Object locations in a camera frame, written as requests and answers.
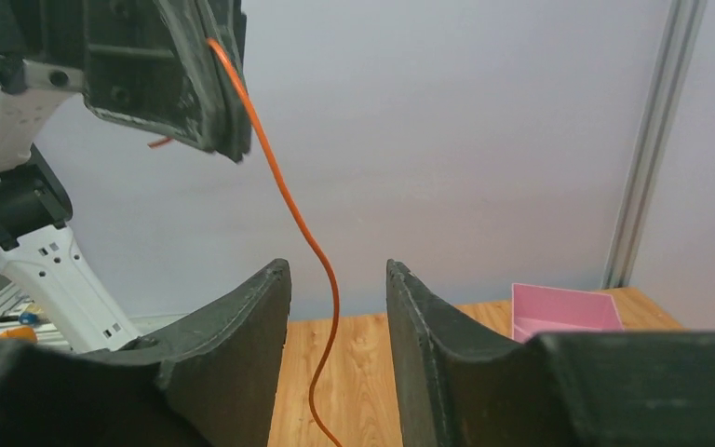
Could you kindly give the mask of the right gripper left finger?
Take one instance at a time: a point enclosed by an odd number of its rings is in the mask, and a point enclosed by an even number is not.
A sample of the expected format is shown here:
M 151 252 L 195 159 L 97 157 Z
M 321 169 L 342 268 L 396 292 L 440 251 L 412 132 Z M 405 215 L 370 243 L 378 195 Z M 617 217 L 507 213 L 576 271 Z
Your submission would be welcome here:
M 0 339 L 0 446 L 264 446 L 290 299 L 276 259 L 117 351 Z

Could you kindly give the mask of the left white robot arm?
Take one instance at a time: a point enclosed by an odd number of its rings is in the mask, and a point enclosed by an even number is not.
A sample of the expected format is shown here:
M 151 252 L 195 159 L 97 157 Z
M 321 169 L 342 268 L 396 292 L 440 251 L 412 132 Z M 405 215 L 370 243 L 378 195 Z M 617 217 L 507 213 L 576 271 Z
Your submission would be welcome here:
M 93 273 L 73 205 L 36 135 L 78 94 L 97 118 L 240 162 L 250 119 L 238 1 L 0 1 L 0 274 L 27 292 L 78 352 L 139 333 Z

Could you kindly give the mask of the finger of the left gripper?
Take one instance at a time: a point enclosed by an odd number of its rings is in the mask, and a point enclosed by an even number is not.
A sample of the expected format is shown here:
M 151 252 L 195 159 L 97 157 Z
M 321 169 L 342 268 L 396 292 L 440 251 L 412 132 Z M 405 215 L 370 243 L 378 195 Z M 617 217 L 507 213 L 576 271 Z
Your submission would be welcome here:
M 248 17 L 242 10 L 239 0 L 202 0 L 196 1 L 200 20 L 206 38 L 212 38 L 220 44 L 227 59 L 240 81 L 245 81 L 243 62 L 246 44 Z M 226 144 L 217 152 L 239 164 L 250 153 L 251 123 L 240 100 L 234 83 L 223 68 L 220 59 L 212 49 L 209 50 L 218 71 L 220 92 L 225 102 Z

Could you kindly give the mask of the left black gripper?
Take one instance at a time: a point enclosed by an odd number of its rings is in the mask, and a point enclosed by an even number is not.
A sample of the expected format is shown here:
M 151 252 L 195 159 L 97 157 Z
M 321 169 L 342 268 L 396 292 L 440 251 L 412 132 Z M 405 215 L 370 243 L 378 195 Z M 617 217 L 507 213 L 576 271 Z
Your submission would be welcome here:
M 0 1 L 0 88 L 84 90 L 100 119 L 214 152 L 225 143 L 214 30 L 204 1 Z

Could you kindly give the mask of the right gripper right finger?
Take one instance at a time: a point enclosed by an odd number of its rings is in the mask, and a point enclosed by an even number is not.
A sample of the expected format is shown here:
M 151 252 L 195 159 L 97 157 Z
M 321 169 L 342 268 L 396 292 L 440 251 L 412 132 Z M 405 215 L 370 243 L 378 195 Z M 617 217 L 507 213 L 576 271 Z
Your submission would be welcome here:
M 715 332 L 544 332 L 519 343 L 386 265 L 406 446 L 715 446 Z

